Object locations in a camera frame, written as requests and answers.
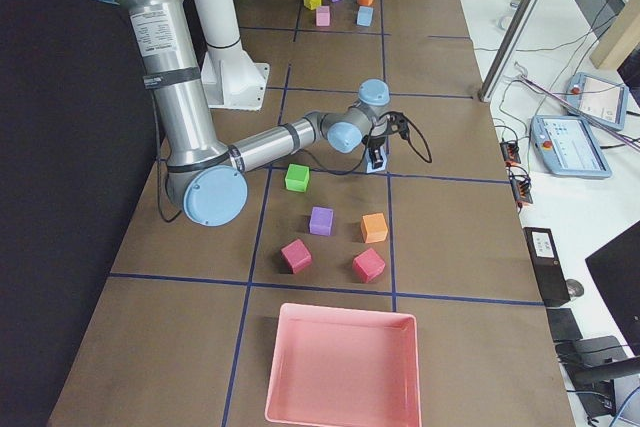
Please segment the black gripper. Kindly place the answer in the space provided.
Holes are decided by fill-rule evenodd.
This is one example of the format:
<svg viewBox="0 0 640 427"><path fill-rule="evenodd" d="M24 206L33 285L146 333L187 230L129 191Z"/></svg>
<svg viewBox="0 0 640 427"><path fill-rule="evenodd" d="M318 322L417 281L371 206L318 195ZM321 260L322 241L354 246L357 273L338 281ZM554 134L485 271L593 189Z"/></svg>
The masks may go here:
<svg viewBox="0 0 640 427"><path fill-rule="evenodd" d="M388 121L380 120L364 139L366 157L369 160L386 158L385 144L388 136Z"/></svg>

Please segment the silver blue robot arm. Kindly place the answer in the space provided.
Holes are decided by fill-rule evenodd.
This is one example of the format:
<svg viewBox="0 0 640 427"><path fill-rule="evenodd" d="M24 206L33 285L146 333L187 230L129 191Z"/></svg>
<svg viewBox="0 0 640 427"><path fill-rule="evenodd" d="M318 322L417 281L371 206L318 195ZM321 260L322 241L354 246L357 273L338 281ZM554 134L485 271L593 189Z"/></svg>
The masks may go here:
<svg viewBox="0 0 640 427"><path fill-rule="evenodd" d="M99 0L128 14L145 68L143 83L168 138L165 191L191 221L214 227L243 209L244 175L319 140L336 151L364 150L369 171L383 169L389 90L365 81L342 113L312 112L233 144L221 142L215 107L257 109L269 68L244 50L233 0Z"/></svg>

